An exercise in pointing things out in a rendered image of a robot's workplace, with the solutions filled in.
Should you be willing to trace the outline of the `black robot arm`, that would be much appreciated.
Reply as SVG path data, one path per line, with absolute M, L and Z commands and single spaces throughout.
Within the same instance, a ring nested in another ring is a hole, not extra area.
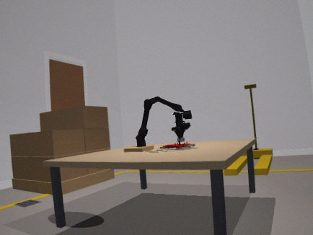
M 181 105 L 171 103 L 171 102 L 169 102 L 165 99 L 162 99 L 160 97 L 154 97 L 151 99 L 146 99 L 144 101 L 144 116 L 143 116 L 141 128 L 139 129 L 138 135 L 136 136 L 137 147 L 146 146 L 146 141 L 144 138 L 145 138 L 146 134 L 148 134 L 148 130 L 146 129 L 146 126 L 147 126 L 147 121 L 148 121 L 148 117 L 149 117 L 149 110 L 151 109 L 151 106 L 156 102 L 161 102 L 162 104 L 167 105 L 167 106 L 171 107 L 173 110 L 177 111 L 177 112 L 173 113 L 173 115 L 175 115 L 175 120 L 182 120 L 182 114 L 183 114 L 184 119 L 192 119 L 191 110 L 184 111 L 182 109 Z M 179 113 L 179 112 L 183 112 L 183 113 Z M 180 127 L 189 128 L 190 123 L 185 123 L 185 121 L 182 121 L 180 123 Z

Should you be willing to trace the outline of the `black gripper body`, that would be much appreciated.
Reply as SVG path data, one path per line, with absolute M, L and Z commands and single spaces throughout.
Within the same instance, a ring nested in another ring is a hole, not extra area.
M 176 120 L 176 121 L 175 121 L 176 127 L 172 128 L 172 131 L 174 131 L 174 130 L 176 130 L 176 131 L 187 130 L 188 128 L 180 127 L 180 123 L 181 123 L 182 121 L 183 121 L 183 120 Z

